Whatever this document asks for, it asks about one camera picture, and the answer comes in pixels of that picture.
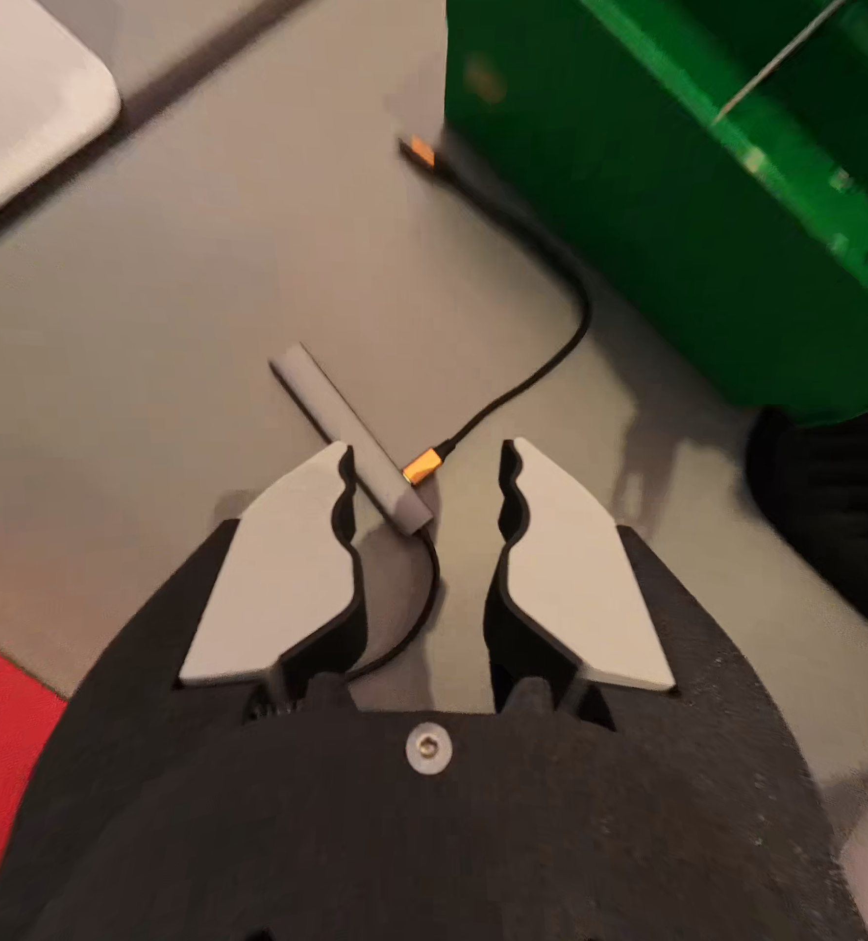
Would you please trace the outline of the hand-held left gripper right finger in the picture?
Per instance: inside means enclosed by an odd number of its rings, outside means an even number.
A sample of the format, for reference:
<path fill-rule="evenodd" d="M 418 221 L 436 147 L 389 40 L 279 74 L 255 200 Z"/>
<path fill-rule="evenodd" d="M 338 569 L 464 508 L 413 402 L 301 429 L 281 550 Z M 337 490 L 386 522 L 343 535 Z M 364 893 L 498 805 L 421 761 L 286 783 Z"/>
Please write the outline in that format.
<path fill-rule="evenodd" d="M 554 695 L 573 684 L 669 693 L 663 651 L 618 526 L 603 504 L 532 442 L 503 441 L 502 546 L 487 592 L 492 692 L 527 677 Z"/>

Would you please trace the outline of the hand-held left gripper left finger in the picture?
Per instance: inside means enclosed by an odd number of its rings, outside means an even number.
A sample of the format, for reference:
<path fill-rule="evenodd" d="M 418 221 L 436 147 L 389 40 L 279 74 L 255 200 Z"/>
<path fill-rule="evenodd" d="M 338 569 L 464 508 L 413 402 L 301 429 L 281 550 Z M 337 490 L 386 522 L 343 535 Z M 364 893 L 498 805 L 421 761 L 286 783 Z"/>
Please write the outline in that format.
<path fill-rule="evenodd" d="M 242 513 L 178 679 L 254 683 L 279 707 L 310 680 L 344 675 L 368 640 L 355 535 L 353 449 L 325 446 Z"/>

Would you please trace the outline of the grey usb hub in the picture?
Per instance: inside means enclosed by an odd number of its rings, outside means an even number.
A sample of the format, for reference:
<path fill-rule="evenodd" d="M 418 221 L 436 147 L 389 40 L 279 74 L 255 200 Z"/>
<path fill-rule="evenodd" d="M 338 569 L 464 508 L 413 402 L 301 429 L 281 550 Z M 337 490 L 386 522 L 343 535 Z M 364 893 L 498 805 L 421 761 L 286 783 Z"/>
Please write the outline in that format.
<path fill-rule="evenodd" d="M 427 504 L 304 346 L 289 347 L 268 365 L 327 442 L 351 447 L 357 480 L 388 522 L 406 536 L 432 522 Z"/>

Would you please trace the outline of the black usb-c cable orange plugs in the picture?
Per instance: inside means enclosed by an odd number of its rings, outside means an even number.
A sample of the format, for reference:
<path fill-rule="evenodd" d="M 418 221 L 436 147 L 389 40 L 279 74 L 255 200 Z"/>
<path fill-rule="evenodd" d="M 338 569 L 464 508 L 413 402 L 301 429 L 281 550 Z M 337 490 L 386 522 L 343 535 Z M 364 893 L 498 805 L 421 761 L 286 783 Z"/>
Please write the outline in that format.
<path fill-rule="evenodd" d="M 397 141 L 397 149 L 402 158 L 418 173 L 462 198 L 483 218 L 512 239 L 522 251 L 545 270 L 546 274 L 555 278 L 569 291 L 578 314 L 574 333 L 553 355 L 520 383 L 480 408 L 450 437 L 428 448 L 402 468 L 404 480 L 411 487 L 416 487 L 434 475 L 456 447 L 482 422 L 532 389 L 577 349 L 589 332 L 594 301 L 581 274 L 580 265 L 532 221 L 500 205 L 497 200 L 490 198 L 469 182 L 447 158 L 444 151 L 435 149 L 416 135 L 400 137 Z"/>

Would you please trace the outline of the large green plastic bin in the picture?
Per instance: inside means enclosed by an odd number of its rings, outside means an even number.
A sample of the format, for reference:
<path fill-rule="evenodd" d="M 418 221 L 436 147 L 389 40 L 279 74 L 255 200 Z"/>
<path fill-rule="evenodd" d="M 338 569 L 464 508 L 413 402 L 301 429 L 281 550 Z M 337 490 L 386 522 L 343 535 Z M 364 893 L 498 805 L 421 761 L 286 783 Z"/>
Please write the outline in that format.
<path fill-rule="evenodd" d="M 868 413 L 868 2 L 447 2 L 444 117 L 736 406 Z"/>

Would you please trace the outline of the white flat board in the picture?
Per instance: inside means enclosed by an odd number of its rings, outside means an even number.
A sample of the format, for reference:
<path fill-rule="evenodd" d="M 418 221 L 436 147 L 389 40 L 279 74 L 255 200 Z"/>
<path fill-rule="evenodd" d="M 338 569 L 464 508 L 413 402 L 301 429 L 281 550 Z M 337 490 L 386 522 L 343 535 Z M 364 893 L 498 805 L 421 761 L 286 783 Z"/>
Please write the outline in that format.
<path fill-rule="evenodd" d="M 0 208 L 106 131 L 107 66 L 40 3 L 0 1 Z"/>

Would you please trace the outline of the thin grey metal rod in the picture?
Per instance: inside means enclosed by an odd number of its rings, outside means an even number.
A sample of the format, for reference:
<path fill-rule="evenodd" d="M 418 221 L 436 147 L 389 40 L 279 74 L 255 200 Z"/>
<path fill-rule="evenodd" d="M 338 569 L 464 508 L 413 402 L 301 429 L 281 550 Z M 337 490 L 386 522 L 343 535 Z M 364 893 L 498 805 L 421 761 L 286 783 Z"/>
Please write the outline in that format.
<path fill-rule="evenodd" d="M 819 30 L 829 18 L 832 18 L 846 1 L 830 1 L 805 26 L 784 45 L 754 76 L 744 83 L 716 112 L 709 127 L 720 124 L 752 92 L 759 88 L 775 73 L 805 42 Z"/>

